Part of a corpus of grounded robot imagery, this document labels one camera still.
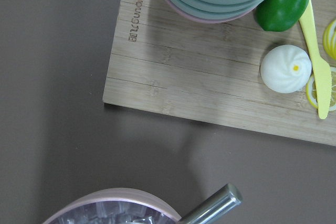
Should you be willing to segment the lemon half right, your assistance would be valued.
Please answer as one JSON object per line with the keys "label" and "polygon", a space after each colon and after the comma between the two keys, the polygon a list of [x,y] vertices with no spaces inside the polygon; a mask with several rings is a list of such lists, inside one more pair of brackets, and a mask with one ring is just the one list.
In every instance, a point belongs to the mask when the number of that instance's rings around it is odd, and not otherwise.
{"label": "lemon half right", "polygon": [[327,55],[335,60],[335,19],[325,28],[322,44]]}

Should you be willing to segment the white garlic bulb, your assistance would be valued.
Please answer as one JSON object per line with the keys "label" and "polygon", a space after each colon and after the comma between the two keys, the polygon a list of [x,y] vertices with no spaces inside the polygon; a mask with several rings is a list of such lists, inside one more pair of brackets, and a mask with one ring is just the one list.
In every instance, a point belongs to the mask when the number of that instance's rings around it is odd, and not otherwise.
{"label": "white garlic bulb", "polygon": [[265,55],[260,65],[264,84],[278,93],[293,93],[308,82],[312,64],[308,54],[293,45],[282,45]]}

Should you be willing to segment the green lime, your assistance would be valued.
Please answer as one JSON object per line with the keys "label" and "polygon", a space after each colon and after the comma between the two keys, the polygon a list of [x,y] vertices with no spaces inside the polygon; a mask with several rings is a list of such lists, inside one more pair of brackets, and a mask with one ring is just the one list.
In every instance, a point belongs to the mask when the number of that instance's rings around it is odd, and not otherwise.
{"label": "green lime", "polygon": [[290,29],[305,12],[309,0],[264,0],[255,10],[255,20],[264,31]]}

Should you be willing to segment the wooden cutting board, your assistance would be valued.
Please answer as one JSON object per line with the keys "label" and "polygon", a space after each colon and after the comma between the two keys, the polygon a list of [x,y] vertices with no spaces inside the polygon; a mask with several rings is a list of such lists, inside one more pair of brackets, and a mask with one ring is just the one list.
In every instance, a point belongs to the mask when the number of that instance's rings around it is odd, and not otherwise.
{"label": "wooden cutting board", "polygon": [[335,145],[304,91],[280,94],[259,66],[276,46],[306,47],[299,24],[263,31],[253,13],[221,24],[178,14],[165,0],[121,0],[104,103]]}

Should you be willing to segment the yellow plastic knife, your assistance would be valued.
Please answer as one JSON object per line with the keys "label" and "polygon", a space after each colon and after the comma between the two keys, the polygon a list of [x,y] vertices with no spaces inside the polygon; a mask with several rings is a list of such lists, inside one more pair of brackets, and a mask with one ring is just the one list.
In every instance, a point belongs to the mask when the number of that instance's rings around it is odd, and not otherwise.
{"label": "yellow plastic knife", "polygon": [[332,77],[330,65],[320,56],[311,0],[308,0],[308,5],[299,23],[308,48],[316,83],[318,116],[324,120],[329,113]]}

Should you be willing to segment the pink bowl with ice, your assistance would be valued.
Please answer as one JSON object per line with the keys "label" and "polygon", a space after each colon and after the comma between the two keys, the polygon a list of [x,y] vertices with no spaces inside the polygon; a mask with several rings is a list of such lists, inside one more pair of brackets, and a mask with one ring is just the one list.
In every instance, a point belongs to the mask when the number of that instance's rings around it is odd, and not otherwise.
{"label": "pink bowl with ice", "polygon": [[112,223],[128,217],[152,216],[157,223],[174,223],[181,216],[164,200],[133,188],[109,188],[88,194],[59,210],[44,223],[89,223],[99,218]]}

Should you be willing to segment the lemon half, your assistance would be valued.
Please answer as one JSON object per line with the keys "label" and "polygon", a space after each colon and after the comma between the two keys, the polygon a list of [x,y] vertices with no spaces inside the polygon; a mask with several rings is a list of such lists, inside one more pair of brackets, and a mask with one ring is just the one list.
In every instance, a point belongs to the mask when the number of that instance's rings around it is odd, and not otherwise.
{"label": "lemon half", "polygon": [[[331,67],[331,78],[332,78],[332,86],[331,86],[331,100],[329,111],[335,111],[335,67]],[[317,91],[316,84],[314,80],[314,75],[311,75],[307,84],[306,84],[306,97],[309,103],[314,107],[318,108],[317,103]]]}
{"label": "lemon half", "polygon": [[322,44],[327,55],[335,60],[335,19],[325,28]]}

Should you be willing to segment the lemon half left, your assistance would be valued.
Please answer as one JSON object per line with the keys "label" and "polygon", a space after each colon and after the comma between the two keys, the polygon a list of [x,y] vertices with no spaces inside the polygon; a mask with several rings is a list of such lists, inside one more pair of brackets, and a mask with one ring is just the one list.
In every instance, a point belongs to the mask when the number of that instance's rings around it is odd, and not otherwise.
{"label": "lemon half left", "polygon": [[[331,67],[331,78],[332,78],[332,86],[331,86],[331,100],[329,111],[335,111],[335,67]],[[314,80],[314,75],[311,75],[307,84],[306,84],[306,97],[309,103],[314,107],[318,108],[317,103],[317,91],[316,84]]]}

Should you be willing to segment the metal ice scoop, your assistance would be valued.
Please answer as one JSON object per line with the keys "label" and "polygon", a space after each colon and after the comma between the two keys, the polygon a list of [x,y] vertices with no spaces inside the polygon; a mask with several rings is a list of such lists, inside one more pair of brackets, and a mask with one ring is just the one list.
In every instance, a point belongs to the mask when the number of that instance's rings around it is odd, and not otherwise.
{"label": "metal ice scoop", "polygon": [[242,202],[240,191],[228,183],[176,223],[214,223]]}

